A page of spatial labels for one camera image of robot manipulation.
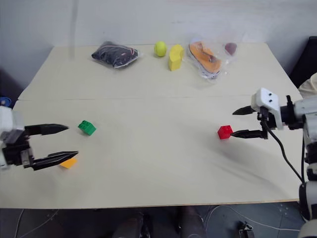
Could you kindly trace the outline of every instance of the green lego brick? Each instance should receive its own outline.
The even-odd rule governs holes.
[[[89,121],[86,121],[86,120],[83,120],[79,124],[78,128],[80,128],[83,132],[85,132],[88,135],[92,135],[94,131],[96,130],[94,125],[92,125]]]

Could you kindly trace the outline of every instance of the plastic bag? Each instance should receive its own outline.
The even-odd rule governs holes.
[[[91,56],[97,61],[120,68],[135,61],[139,57],[139,52],[134,48],[106,41]]]
[[[236,50],[236,43],[208,44],[200,38],[194,38],[187,52],[192,63],[199,69],[200,76],[211,82],[220,74],[227,74],[226,66],[234,59]]]

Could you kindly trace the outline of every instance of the black cable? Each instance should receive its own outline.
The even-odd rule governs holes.
[[[301,176],[299,175],[299,173],[296,171],[296,169],[292,166],[292,164],[288,161],[287,157],[286,157],[286,154],[285,154],[285,150],[284,150],[284,146],[282,144],[282,142],[277,138],[277,136],[272,132],[272,130],[268,127],[267,123],[265,120],[263,120],[263,125],[264,127],[266,128],[266,130],[270,133],[270,135],[276,140],[276,142],[278,143],[278,145],[281,147],[281,151],[282,151],[282,155],[283,155],[283,158],[284,160],[286,161],[286,163],[289,165],[289,167],[291,167],[291,169],[294,171],[294,173],[296,174],[296,176],[299,178],[299,180],[301,182],[302,181],[302,178]]]
[[[305,143],[304,143],[304,135],[303,135],[303,144],[302,144],[302,164],[301,164],[302,182],[303,182],[303,183],[305,183],[305,176],[304,176],[304,159],[305,159]]]

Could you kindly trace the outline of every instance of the yellow block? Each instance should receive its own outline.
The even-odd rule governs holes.
[[[77,160],[75,158],[71,158],[69,160],[64,161],[63,163],[59,164],[67,169],[69,169],[70,167],[72,167],[75,163],[77,162]]]
[[[180,68],[182,64],[182,59],[184,56],[184,49],[181,45],[175,45],[170,49],[168,66],[170,71],[174,71]]]

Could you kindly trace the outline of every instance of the floor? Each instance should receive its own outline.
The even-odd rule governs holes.
[[[296,202],[242,204],[219,206],[196,206],[202,216],[209,238],[235,238],[237,225],[248,222],[254,228],[256,238],[296,238],[298,232],[279,231],[258,225],[254,221],[278,228],[300,229],[304,221]],[[0,209],[0,237],[13,238],[21,209]],[[125,219],[139,213],[147,213],[153,219],[154,237],[179,237],[175,231],[177,207],[118,208],[98,210],[30,210],[25,209],[17,237],[27,238],[109,238],[115,228]],[[47,221],[35,231],[30,230]]]

